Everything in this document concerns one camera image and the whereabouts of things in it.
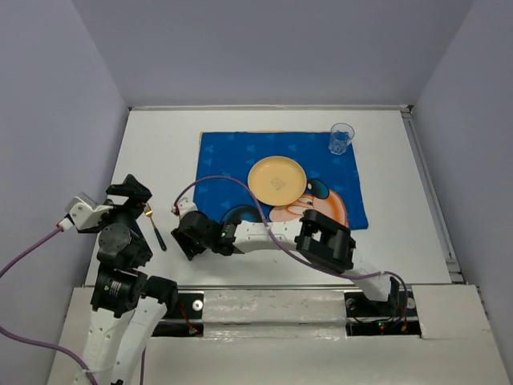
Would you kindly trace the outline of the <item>blue cartoon placemat cloth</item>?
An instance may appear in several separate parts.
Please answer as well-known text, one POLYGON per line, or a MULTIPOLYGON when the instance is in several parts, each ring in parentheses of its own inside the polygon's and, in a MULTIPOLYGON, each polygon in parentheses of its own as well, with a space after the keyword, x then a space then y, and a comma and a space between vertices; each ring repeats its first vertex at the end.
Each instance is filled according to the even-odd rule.
POLYGON ((296 161, 305 171, 306 190, 291 205, 263 205, 268 221, 290 221, 316 209, 352 230, 367 229, 357 162, 352 148, 340 156, 328 149, 327 132, 206 132, 201 136, 193 200, 215 221, 259 221, 246 182, 251 168, 269 156, 296 161))

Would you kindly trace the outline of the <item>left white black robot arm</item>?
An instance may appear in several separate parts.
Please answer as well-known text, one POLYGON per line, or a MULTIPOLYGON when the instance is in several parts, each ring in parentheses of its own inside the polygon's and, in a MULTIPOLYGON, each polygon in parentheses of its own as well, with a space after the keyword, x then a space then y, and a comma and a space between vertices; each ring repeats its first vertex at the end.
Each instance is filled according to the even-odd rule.
POLYGON ((119 205, 86 204, 81 233, 98 236, 99 261, 83 360, 97 384, 129 384, 154 329, 176 311, 177 284, 139 271, 153 253, 137 224, 151 192, 129 174, 107 194, 119 205))

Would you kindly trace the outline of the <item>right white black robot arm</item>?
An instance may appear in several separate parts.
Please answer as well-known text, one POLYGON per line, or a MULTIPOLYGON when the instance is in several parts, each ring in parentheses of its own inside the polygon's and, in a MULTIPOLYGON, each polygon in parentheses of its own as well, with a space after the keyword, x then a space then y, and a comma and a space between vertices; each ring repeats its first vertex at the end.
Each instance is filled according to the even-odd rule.
POLYGON ((172 236, 189 260, 206 250, 223 256, 275 249, 300 254, 314 269, 353 282, 375 313, 398 306, 399 280, 364 259, 349 228, 313 209, 292 221, 268 223, 218 223, 192 210, 180 217, 172 236))

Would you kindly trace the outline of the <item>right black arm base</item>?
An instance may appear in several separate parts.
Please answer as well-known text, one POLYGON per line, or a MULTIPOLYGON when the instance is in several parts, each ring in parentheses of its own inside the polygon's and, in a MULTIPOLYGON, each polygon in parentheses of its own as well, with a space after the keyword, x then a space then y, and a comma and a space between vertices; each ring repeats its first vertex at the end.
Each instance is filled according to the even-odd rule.
POLYGON ((422 334, 412 290, 407 294, 400 292, 395 310, 372 304, 362 292, 346 292, 345 310, 345 330, 349 337, 422 334))

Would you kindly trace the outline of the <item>tan round plate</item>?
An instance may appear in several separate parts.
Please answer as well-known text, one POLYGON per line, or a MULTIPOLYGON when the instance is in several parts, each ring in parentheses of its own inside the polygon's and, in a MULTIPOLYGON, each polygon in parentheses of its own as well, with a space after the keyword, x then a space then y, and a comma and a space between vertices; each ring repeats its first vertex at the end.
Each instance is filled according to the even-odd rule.
POLYGON ((296 201, 306 190, 307 176, 293 159, 268 156, 256 162, 248 173, 248 187, 263 204, 285 206, 296 201))

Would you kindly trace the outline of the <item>clear plastic cup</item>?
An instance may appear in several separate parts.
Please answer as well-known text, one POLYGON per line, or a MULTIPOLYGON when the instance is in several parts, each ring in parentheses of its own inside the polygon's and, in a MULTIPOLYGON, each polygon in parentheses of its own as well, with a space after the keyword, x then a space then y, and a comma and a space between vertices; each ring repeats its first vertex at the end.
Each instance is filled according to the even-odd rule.
POLYGON ((354 129, 346 123, 336 123, 330 128, 329 150, 334 155, 344 154, 354 138, 354 129))

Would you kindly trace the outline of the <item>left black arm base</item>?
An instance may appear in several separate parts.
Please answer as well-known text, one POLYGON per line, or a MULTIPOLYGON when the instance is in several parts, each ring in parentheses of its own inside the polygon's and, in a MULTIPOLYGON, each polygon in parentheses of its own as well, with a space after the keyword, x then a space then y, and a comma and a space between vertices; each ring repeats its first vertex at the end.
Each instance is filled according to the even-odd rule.
POLYGON ((178 301, 168 310, 154 329, 153 337, 189 338, 201 337, 203 323, 204 292, 180 291, 178 301))

